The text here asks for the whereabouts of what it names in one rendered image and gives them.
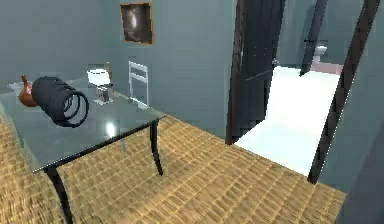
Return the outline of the white chair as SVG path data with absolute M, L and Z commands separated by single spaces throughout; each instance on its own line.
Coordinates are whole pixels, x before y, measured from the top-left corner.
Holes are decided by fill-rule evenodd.
M 144 73 L 143 76 L 136 74 L 133 72 L 133 69 L 141 71 Z M 149 107 L 149 79 L 148 79 L 148 67 L 145 65 L 141 65 L 132 61 L 128 62 L 128 77 L 129 77 L 129 92 L 130 99 L 138 104 L 138 107 L 141 109 L 147 109 Z M 140 101 L 133 94 L 133 81 L 137 80 L 145 84 L 146 89 L 146 101 Z

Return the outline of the dark blue cylinder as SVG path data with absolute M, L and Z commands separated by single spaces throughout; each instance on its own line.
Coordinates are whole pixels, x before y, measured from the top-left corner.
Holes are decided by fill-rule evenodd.
M 88 116 L 89 101 L 85 94 L 76 88 L 70 86 L 57 77 L 39 77 L 32 84 L 32 98 L 36 104 L 52 119 L 52 121 L 61 127 L 77 128 L 81 126 Z M 85 101 L 85 115 L 78 123 L 71 123 L 72 119 L 80 110 L 66 116 L 65 113 L 72 106 L 65 103 L 72 100 L 76 96 L 77 99 L 83 98 Z

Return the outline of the dark brown door frame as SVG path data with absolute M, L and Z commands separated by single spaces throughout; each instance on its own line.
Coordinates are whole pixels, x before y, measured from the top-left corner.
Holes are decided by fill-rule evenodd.
M 325 163 L 333 135 L 345 106 L 348 92 L 355 77 L 363 50 L 366 46 L 381 0 L 363 0 L 352 40 L 343 64 L 337 88 L 332 98 L 331 106 L 325 120 L 319 143 L 317 145 L 307 181 L 316 184 Z

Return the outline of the dark brown room door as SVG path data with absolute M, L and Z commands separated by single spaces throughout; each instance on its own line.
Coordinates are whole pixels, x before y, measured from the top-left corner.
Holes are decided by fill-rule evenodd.
M 225 143 L 232 145 L 267 112 L 286 0 L 237 0 Z

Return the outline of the orange framed dark picture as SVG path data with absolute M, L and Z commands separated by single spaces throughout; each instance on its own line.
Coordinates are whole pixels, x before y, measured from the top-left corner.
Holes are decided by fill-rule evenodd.
M 153 26 L 150 2 L 120 5 L 122 30 L 125 42 L 152 45 Z

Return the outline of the glass table with black legs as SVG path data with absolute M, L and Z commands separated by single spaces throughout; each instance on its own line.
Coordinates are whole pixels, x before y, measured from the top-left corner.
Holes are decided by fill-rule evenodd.
M 0 114 L 14 132 L 31 171 L 45 172 L 53 183 L 65 224 L 73 224 L 73 215 L 57 168 L 147 128 L 154 162 L 162 173 L 157 126 L 165 116 L 117 91 L 111 103 L 101 105 L 97 102 L 96 88 L 85 79 L 71 80 L 69 84 L 79 91 L 69 98 L 79 106 L 75 118 L 86 117 L 78 127 L 55 124 L 41 108 L 22 105 L 13 92 L 0 95 Z

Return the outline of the brown teapot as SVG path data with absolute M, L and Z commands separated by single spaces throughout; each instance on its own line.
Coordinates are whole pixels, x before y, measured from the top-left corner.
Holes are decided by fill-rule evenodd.
M 25 75 L 22 75 L 21 79 L 23 82 L 23 88 L 18 95 L 20 103 L 26 107 L 36 107 L 37 103 L 32 97 L 32 85 L 29 83 Z

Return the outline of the white toilet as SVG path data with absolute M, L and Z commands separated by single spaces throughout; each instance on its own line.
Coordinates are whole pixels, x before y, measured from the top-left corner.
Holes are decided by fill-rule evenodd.
M 326 52 L 327 47 L 326 46 L 317 46 L 314 51 L 313 55 L 313 63 L 319 63 L 321 56 Z

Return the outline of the white lamp with grey base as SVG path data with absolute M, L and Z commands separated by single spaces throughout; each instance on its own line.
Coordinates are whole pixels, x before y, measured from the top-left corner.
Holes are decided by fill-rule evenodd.
M 92 69 L 87 72 L 88 82 L 96 87 L 95 102 L 105 105 L 113 101 L 113 84 L 109 72 L 105 69 Z

